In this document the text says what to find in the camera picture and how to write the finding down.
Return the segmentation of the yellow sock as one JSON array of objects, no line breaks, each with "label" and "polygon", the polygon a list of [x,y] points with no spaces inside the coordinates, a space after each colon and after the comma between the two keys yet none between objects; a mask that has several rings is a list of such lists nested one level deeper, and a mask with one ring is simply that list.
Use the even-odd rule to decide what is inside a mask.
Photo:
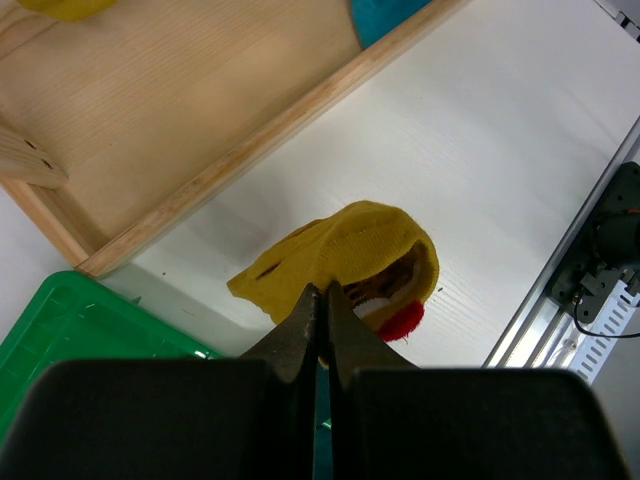
[{"label": "yellow sock", "polygon": [[439,273],[432,239],[408,213],[362,200],[294,230],[227,287],[280,324],[307,285],[324,293],[337,283],[353,313],[389,343],[420,325]]},{"label": "yellow sock", "polygon": [[111,6],[115,0],[18,0],[18,4],[32,12],[62,22],[77,22],[94,16]]}]

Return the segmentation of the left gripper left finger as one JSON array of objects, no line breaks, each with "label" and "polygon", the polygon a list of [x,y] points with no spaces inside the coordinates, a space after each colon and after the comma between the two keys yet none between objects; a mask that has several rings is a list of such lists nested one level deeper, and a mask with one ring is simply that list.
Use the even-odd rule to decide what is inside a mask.
[{"label": "left gripper left finger", "polygon": [[73,360],[28,392],[5,479],[310,479],[316,324],[308,286],[236,359]]}]

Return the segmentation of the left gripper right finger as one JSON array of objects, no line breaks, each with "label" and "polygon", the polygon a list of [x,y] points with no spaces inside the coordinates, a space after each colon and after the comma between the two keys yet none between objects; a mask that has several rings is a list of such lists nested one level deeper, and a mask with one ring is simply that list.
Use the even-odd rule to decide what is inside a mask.
[{"label": "left gripper right finger", "polygon": [[337,479],[626,479],[595,395],[558,369],[420,368],[326,293]]}]

